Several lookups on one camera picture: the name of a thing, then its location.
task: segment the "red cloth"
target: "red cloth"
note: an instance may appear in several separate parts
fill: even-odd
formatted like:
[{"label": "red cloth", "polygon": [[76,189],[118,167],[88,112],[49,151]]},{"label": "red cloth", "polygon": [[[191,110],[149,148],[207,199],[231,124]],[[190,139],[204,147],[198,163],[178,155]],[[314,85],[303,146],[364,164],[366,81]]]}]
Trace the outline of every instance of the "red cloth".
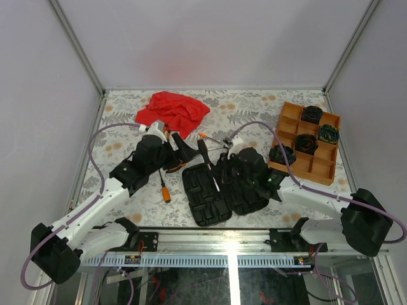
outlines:
[{"label": "red cloth", "polygon": [[137,113],[135,121],[151,125],[159,119],[185,139],[209,112],[210,109],[199,100],[163,91],[153,94],[146,108]]}]

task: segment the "orange tray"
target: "orange tray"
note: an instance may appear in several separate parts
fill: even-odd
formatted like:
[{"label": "orange tray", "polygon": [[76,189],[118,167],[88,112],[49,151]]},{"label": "orange tray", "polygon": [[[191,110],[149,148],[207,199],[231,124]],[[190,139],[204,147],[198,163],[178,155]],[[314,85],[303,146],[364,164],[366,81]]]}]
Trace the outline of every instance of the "orange tray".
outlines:
[{"label": "orange tray", "polygon": [[[295,138],[304,133],[315,135],[318,139],[319,127],[329,124],[340,129],[341,117],[324,112],[319,125],[301,120],[305,107],[285,102],[281,111],[277,135],[285,146],[295,150]],[[295,151],[297,160],[291,165],[295,176],[315,181],[330,186],[335,177],[336,155],[338,154],[338,143],[336,145],[318,141],[318,148],[314,155]],[[269,162],[269,166],[287,172],[287,167],[276,162]]]}]

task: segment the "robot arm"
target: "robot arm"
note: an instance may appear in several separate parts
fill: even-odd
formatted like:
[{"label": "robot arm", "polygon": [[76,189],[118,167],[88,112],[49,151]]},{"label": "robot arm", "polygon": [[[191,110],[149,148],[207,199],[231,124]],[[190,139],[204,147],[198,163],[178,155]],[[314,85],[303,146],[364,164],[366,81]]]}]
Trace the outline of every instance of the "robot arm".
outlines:
[{"label": "robot arm", "polygon": [[301,237],[300,243],[308,244],[344,243],[364,255],[377,255],[393,220],[346,201],[356,200],[385,211],[371,192],[365,189],[358,189],[354,194],[334,192],[336,198],[324,195],[332,191],[323,186],[313,186],[313,192],[310,192],[297,185],[286,172],[269,168],[255,149],[242,149],[239,137],[233,138],[230,144],[232,148],[228,154],[221,155],[216,165],[219,175],[224,176],[226,171],[227,177],[252,185],[261,197],[296,203],[331,218],[300,219],[292,230],[292,238]]},{"label": "robot arm", "polygon": [[136,150],[110,172],[102,193],[93,193],[78,208],[51,226],[41,223],[32,230],[31,251],[45,238],[55,235],[35,253],[32,261],[56,284],[69,279],[83,260],[111,248],[132,248],[137,243],[139,229],[124,217],[101,230],[89,232],[108,211],[145,186],[152,173],[160,168],[174,172],[198,154],[177,133],[173,133],[172,138],[178,150],[173,150],[162,132],[163,127],[161,122],[155,122],[146,129],[147,134],[137,144]]}]

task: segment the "black tool case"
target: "black tool case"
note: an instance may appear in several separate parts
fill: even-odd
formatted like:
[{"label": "black tool case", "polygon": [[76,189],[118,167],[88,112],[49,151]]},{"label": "black tool case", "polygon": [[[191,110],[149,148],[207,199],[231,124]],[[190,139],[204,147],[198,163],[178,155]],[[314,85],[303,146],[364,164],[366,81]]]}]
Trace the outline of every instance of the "black tool case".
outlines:
[{"label": "black tool case", "polygon": [[212,174],[219,185],[217,191],[208,167],[202,163],[183,172],[183,182],[195,222],[207,227],[224,222],[232,216],[246,215],[261,210],[268,200],[261,198],[252,186],[234,179],[223,184],[220,171],[212,166]]}]

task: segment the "patterned table surface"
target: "patterned table surface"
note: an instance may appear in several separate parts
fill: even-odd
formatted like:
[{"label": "patterned table surface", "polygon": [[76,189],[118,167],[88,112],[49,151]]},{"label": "patterned table surface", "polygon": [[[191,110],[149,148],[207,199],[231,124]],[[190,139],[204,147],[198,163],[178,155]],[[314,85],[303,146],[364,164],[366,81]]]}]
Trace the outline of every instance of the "patterned table surface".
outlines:
[{"label": "patterned table surface", "polygon": [[[144,108],[156,91],[111,91],[107,98],[100,127],[119,122],[134,122],[138,110]],[[326,110],[321,91],[317,90],[185,90],[174,91],[201,100],[211,109],[201,125],[186,139],[191,147],[197,146],[198,133],[204,132],[215,139],[223,139],[240,125],[248,121],[264,121],[277,126],[284,102],[299,105],[316,105]],[[248,146],[256,148],[267,156],[273,135],[262,127],[252,125],[239,134]],[[127,126],[115,127],[102,132],[95,141],[93,156],[106,177],[108,173],[136,147],[141,133]],[[207,141],[208,148],[217,144]],[[211,151],[209,156],[216,162],[220,151]],[[189,165],[201,163],[197,158]],[[160,178],[154,173],[149,183],[133,195],[123,205],[112,209],[99,224],[126,216],[138,226],[156,227],[197,227],[193,220],[188,199],[184,192],[181,171],[165,174],[165,183],[171,194],[171,202],[162,199]],[[78,204],[83,202],[100,187],[100,179],[89,164],[80,193]],[[335,181],[332,190],[350,191],[343,163],[338,154],[336,160]],[[259,228],[292,227],[299,217],[327,218],[324,214],[294,203],[270,200],[268,206],[246,216],[233,214],[228,221],[214,227]]]}]

